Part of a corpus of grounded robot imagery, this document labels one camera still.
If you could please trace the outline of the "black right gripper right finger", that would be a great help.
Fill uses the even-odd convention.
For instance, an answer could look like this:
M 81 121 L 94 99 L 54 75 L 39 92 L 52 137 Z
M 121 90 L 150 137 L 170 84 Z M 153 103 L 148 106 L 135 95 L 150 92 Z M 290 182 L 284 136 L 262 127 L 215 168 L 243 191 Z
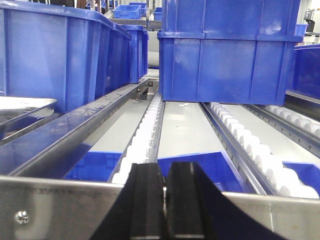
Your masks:
M 281 240 L 232 203 L 196 162 L 172 163 L 167 177 L 171 240 Z

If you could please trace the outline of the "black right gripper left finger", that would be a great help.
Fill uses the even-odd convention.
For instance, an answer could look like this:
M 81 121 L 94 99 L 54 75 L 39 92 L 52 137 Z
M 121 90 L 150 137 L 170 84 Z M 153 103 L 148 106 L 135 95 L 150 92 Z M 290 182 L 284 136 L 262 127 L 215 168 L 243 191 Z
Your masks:
M 133 164 L 119 196 L 90 239 L 164 239 L 163 184 L 157 163 Z

